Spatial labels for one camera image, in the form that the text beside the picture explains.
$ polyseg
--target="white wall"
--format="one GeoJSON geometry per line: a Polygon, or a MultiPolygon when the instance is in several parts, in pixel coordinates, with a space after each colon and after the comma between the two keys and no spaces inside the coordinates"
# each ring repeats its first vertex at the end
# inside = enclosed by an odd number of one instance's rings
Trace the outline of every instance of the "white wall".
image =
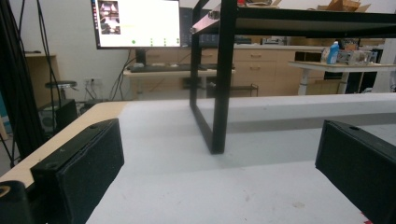
{"type": "MultiPolygon", "coordinates": [[[[16,20],[19,19],[22,0],[10,0],[16,20]]],[[[193,7],[197,0],[180,0],[182,7],[193,7]]],[[[218,5],[212,0],[206,8],[218,5]]],[[[327,5],[330,0],[283,0],[282,8],[306,9],[327,5]]],[[[361,0],[372,3],[369,12],[393,13],[394,0],[361,0]]],[[[78,82],[79,91],[67,91],[70,98],[84,100],[83,78],[100,77],[103,80],[103,97],[108,98],[111,87],[124,64],[128,50],[98,50],[95,46],[90,0],[40,0],[44,13],[49,50],[58,58],[60,76],[63,80],[78,82]]],[[[26,50],[41,50],[37,7],[35,1],[26,1],[23,15],[22,40],[26,50]]],[[[129,80],[124,80],[124,92],[129,90],[129,80]]]]}

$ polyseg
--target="stool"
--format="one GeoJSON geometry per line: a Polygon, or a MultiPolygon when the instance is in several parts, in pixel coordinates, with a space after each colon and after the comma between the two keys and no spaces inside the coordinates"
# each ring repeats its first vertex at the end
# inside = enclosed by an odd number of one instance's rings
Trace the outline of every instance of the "stool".
{"type": "Polygon", "coordinates": [[[66,88],[72,88],[75,90],[74,87],[77,86],[76,81],[57,81],[57,82],[48,82],[46,83],[46,88],[56,88],[58,87],[61,90],[61,100],[66,99],[66,93],[64,89],[66,88]]]}

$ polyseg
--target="monitor screen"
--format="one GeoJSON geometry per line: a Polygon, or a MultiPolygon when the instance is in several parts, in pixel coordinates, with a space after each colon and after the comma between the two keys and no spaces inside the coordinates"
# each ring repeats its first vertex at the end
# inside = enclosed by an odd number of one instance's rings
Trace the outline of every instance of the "monitor screen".
{"type": "Polygon", "coordinates": [[[91,0],[98,49],[180,47],[176,0],[91,0]]]}

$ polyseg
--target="bottle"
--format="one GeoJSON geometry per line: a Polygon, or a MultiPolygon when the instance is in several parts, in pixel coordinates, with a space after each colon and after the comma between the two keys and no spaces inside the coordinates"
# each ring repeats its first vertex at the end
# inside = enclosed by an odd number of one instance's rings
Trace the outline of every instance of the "bottle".
{"type": "Polygon", "coordinates": [[[338,46],[338,41],[334,41],[334,43],[330,46],[329,56],[327,57],[327,64],[334,64],[337,62],[339,50],[340,46],[338,46]]]}

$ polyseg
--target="desk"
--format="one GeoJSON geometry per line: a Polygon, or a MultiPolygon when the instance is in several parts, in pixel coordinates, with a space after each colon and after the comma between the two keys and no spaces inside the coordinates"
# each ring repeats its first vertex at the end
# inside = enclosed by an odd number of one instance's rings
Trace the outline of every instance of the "desk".
{"type": "MultiPolygon", "coordinates": [[[[198,77],[201,77],[201,85],[203,88],[206,87],[206,78],[207,77],[215,77],[216,70],[206,70],[206,71],[198,71],[198,77]]],[[[143,79],[145,78],[154,78],[154,77],[190,77],[190,71],[172,71],[172,72],[145,72],[145,73],[136,73],[131,72],[130,70],[124,70],[123,75],[128,77],[129,79],[137,80],[137,99],[142,98],[143,94],[143,79]]]]}
{"type": "Polygon", "coordinates": [[[347,89],[347,79],[351,72],[390,72],[396,69],[396,64],[369,63],[367,65],[326,64],[312,62],[289,62],[290,66],[303,68],[303,76],[300,81],[299,95],[305,95],[308,85],[308,76],[311,70],[319,70],[331,73],[343,73],[338,94],[344,94],[347,89]]]}
{"type": "MultiPolygon", "coordinates": [[[[213,120],[213,99],[198,102],[213,120]]],[[[118,117],[125,164],[88,223],[320,223],[367,219],[317,169],[323,119],[396,145],[394,93],[232,98],[227,150],[211,155],[187,100],[95,105],[0,178],[29,168],[76,133],[118,117]]]]}

